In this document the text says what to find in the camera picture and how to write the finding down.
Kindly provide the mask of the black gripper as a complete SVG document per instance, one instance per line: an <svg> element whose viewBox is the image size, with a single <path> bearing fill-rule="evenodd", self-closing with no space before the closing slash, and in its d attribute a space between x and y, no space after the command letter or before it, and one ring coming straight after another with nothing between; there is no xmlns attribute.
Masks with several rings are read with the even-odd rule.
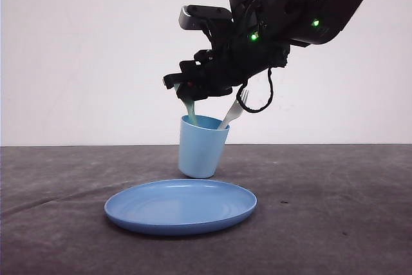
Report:
<svg viewBox="0 0 412 275"><path fill-rule="evenodd" d="M258 21L253 25L232 20L181 21L184 30L201 30L211 49L199 50L191 60L179 63L180 73L163 77L166 88L179 85L180 99L203 100L232 93L255 74L284 67L290 43L282 38L284 25Z"/></svg>

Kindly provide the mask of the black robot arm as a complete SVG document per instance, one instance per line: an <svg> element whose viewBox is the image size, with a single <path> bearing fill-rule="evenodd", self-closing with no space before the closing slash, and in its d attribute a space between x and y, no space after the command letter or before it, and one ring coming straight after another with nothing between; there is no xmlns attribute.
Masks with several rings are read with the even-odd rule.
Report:
<svg viewBox="0 0 412 275"><path fill-rule="evenodd" d="M229 0L229 8L188 5L179 24L200 30L211 47L163 78L181 99L229 95L255 74L284 67L291 46L324 44L347 25L363 0Z"/></svg>

